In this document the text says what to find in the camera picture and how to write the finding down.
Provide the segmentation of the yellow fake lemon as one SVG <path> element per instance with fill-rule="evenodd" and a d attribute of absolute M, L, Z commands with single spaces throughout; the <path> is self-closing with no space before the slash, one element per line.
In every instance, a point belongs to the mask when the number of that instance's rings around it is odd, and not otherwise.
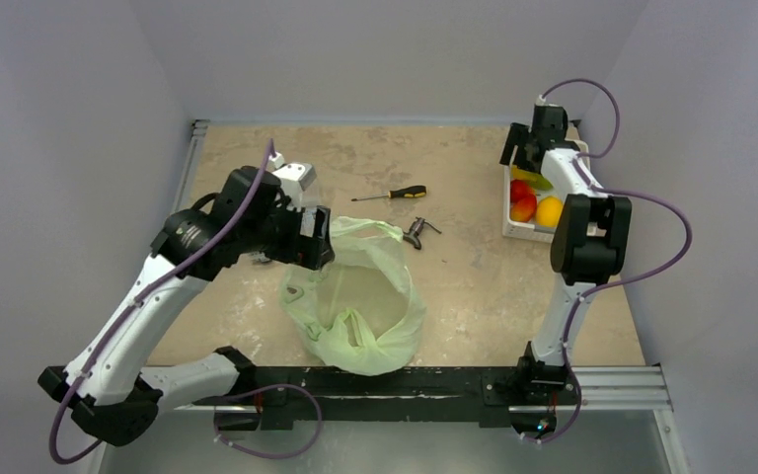
<path fill-rule="evenodd" d="M 556 228 L 562 212 L 563 203 L 554 196 L 548 196 L 541 199 L 536 208 L 534 219 L 537 225 L 549 228 Z"/>

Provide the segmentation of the green plastic bag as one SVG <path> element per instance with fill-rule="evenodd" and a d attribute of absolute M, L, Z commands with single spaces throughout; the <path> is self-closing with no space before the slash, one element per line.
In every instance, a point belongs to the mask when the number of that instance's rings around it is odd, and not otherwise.
<path fill-rule="evenodd" d="M 380 220 L 337 217 L 334 260 L 319 271 L 289 268 L 279 306 L 305 349 L 329 366 L 377 376 L 416 354 L 427 308 L 415 288 L 401 228 Z"/>

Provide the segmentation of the red fake fruit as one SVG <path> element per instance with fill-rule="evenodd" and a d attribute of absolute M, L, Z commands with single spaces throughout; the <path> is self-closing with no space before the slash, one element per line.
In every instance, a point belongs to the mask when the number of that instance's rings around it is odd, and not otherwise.
<path fill-rule="evenodd" d="M 525 195 L 520 197 L 510 206 L 508 217 L 514 222 L 530 222 L 537 209 L 537 198 L 535 195 Z"/>

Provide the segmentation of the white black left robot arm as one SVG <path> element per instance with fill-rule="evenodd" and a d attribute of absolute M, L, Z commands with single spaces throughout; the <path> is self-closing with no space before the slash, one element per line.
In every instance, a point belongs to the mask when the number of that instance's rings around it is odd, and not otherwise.
<path fill-rule="evenodd" d="M 39 386 L 87 435 L 127 445 L 163 413 L 209 398 L 249 400 L 255 366 L 226 346 L 175 366 L 146 364 L 184 309 L 220 272 L 245 254 L 316 271 L 331 262 L 330 210 L 313 195 L 305 163 L 273 171 L 245 166 L 223 188 L 170 215 L 134 285 L 102 332 L 64 366 L 50 366 Z"/>

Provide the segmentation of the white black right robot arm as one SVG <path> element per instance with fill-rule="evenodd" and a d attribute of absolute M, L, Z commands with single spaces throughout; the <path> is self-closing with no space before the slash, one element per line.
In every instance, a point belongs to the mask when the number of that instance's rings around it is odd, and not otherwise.
<path fill-rule="evenodd" d="M 500 159 L 540 174 L 563 204 L 553 232 L 552 301 L 537 335 L 528 343 L 514 376 L 517 394 L 537 402 L 570 382 L 571 345 L 594 298 L 594 290 L 624 264 L 632 204 L 612 197 L 591 174 L 588 158 L 567 138 L 566 110 L 539 99 L 530 124 L 513 123 Z"/>

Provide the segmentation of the green fake apple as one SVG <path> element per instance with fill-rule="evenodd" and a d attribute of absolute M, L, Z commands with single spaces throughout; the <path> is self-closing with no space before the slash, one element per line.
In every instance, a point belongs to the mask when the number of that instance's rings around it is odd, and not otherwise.
<path fill-rule="evenodd" d="M 554 188 L 552 183 L 540 174 L 528 173 L 522 179 L 528 186 L 539 192 L 548 192 Z"/>

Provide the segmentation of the yellow fake banana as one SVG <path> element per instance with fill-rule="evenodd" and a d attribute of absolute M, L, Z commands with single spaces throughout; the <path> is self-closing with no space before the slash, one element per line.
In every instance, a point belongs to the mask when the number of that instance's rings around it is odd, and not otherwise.
<path fill-rule="evenodd" d="M 522 169 L 519 169 L 518 167 L 512 166 L 510 168 L 510 176 L 513 180 L 518 180 L 522 182 L 527 183 L 534 183 L 537 182 L 541 176 L 537 173 L 528 172 Z"/>

